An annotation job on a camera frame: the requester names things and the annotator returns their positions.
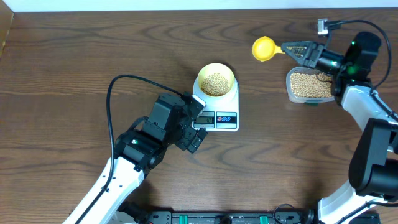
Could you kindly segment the yellow measuring scoop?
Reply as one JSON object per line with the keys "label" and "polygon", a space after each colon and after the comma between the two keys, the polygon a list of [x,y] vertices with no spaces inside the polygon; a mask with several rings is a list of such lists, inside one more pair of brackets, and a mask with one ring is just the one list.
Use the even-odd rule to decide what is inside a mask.
{"label": "yellow measuring scoop", "polygon": [[283,54],[281,47],[267,36],[258,38],[252,45],[252,54],[260,62],[265,62],[274,57],[275,54]]}

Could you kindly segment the pale yellow bowl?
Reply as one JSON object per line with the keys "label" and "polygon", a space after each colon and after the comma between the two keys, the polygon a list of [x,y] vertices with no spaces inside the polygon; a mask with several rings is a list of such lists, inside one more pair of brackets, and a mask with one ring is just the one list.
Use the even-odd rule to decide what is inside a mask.
{"label": "pale yellow bowl", "polygon": [[197,86],[204,94],[224,96],[233,89],[235,77],[232,70],[222,63],[205,65],[198,73]]}

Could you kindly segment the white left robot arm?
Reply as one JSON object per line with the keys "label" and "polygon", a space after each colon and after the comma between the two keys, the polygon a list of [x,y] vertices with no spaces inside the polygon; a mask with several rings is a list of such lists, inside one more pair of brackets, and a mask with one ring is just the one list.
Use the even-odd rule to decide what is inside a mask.
{"label": "white left robot arm", "polygon": [[201,98],[189,93],[159,95],[151,114],[142,119],[142,128],[130,127],[117,138],[114,156],[66,223],[108,223],[162,161],[170,145],[194,153],[207,132],[192,128],[192,122],[205,106]]}

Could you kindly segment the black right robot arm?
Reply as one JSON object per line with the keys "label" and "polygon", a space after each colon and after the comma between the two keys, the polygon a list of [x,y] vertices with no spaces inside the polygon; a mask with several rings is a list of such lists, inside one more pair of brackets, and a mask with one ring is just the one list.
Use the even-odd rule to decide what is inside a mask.
{"label": "black right robot arm", "polygon": [[383,102],[368,74],[378,56],[380,38],[358,33],[344,55],[313,42],[285,42],[283,53],[303,67],[331,76],[331,94],[356,121],[362,135],[349,164],[348,181],[318,202],[318,223],[349,223],[378,205],[397,206],[397,115]]}

